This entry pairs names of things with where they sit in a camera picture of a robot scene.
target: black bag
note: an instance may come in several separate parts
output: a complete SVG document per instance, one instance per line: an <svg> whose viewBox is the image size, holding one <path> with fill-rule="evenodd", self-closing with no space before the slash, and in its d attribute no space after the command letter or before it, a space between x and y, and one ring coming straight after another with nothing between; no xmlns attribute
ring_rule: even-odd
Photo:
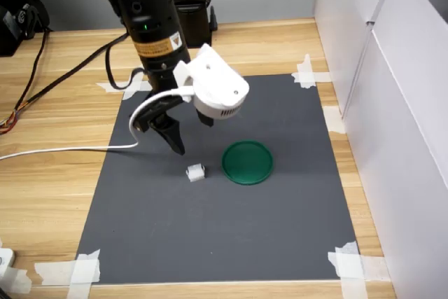
<svg viewBox="0 0 448 299"><path fill-rule="evenodd" d="M13 55L23 39L32 39L49 24L41 0L0 0L0 56Z"/></svg>

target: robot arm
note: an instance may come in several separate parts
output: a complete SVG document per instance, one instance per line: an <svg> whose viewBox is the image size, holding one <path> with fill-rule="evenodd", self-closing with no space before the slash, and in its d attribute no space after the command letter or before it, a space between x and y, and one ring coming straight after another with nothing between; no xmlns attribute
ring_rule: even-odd
<svg viewBox="0 0 448 299"><path fill-rule="evenodd" d="M191 86L194 90L193 97L165 97L144 104L145 109L134 123L143 132L149 128L155 130L174 152L183 155L185 148L179 122L169 117L167 111L183 101L192 100L199 120L211 127L214 119L226 119L236 114L249 85L208 45L204 45L196 59L190 62L174 0L109 2L126 26L149 77L153 88L149 97L178 86ZM192 13L197 13L198 18L205 15L207 21L205 8L199 9L201 11L195 8Z"/></svg>
<svg viewBox="0 0 448 299"><path fill-rule="evenodd" d="M177 88L173 75L179 61L190 56L173 0L109 0L126 26L153 88L150 95ZM152 128L183 155L185 149L179 122L167 110L182 103L180 97L166 97L151 104L136 118L134 126L145 132ZM205 118L209 125L213 121Z"/></svg>

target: yellow label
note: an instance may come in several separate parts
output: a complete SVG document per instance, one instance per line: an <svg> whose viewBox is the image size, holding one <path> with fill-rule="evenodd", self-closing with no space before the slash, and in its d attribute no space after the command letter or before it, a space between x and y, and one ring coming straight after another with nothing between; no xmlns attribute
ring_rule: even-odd
<svg viewBox="0 0 448 299"><path fill-rule="evenodd" d="M167 55L182 46L182 39L179 32L169 38L156 42L134 42L135 49L143 57L159 57Z"/></svg>

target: black cable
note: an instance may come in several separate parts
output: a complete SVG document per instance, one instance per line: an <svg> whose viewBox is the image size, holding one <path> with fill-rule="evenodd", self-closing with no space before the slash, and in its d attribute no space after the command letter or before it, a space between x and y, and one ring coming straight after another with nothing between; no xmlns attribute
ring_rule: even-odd
<svg viewBox="0 0 448 299"><path fill-rule="evenodd" d="M134 77L141 71L144 71L142 68L136 68L132 71L131 73L131 78L129 79L129 83L127 85L125 85L124 87L119 87L117 85L117 83L115 82L115 80L113 79L113 75L112 75L112 70L111 70L111 49L112 49L113 45L109 45L106 49L106 55L104 57L105 62L106 62L106 73L107 73L107 78L109 79L109 83L111 84L112 88L114 88L115 90L124 90L126 88L128 88L131 84L132 81L134 80Z"/></svg>
<svg viewBox="0 0 448 299"><path fill-rule="evenodd" d="M27 96L28 90L31 87L31 84L33 83L34 76L36 75L37 64L39 63L39 59L41 58L41 55L42 55L42 52L43 52L43 48L45 47L45 43L47 41L49 33L50 33L49 30L44 29L41 49L39 49L39 52L37 53L36 59L34 60L33 70L31 71L31 76L29 77L28 84L25 87L25 89L23 90L22 96L20 96L19 100L17 101L17 104L14 106L14 110L15 111L17 111L17 109L19 108L19 106L23 102L23 99Z"/></svg>
<svg viewBox="0 0 448 299"><path fill-rule="evenodd" d="M116 45L117 43L124 41L127 37L129 36L129 34L126 32L123 35L119 36L118 38L116 38L115 40L107 43L106 45L98 48L96 51L94 51L87 59L85 59L84 61L82 61L80 64L78 64L76 67L74 67L72 70L66 72L64 75L62 75L61 77L59 77L58 79L54 80L52 83L50 83L49 85L47 85L44 89L42 89L41 91L39 91L37 94L35 94L33 97L31 97L30 99L28 99L28 104L33 103L34 101L36 101L38 98L44 96L44 94L46 94L47 92L49 92L50 90L52 90L56 85L60 84L61 82L65 81L66 79L68 79L70 76L72 76L74 73L76 73L77 71L79 71L80 69L82 69L83 67L85 67L89 62L91 62L94 58L96 58L98 55L100 55L102 52L104 52L105 50L110 50L111 46Z"/></svg>

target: gray cardboard sheet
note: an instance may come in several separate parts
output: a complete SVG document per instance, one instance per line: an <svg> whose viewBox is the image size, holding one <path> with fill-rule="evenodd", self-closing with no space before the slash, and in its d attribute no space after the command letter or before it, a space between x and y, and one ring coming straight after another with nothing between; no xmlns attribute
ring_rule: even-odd
<svg viewBox="0 0 448 299"><path fill-rule="evenodd" d="M241 111L212 128L194 106L181 122L186 154L155 132L108 152L78 253L101 249L100 283L338 279L328 252L355 240L316 87L291 75L251 76ZM146 97L122 101L112 145L133 142L128 118ZM221 171L233 142L254 139L274 156L266 181L240 186ZM189 165L207 178L191 183Z"/></svg>

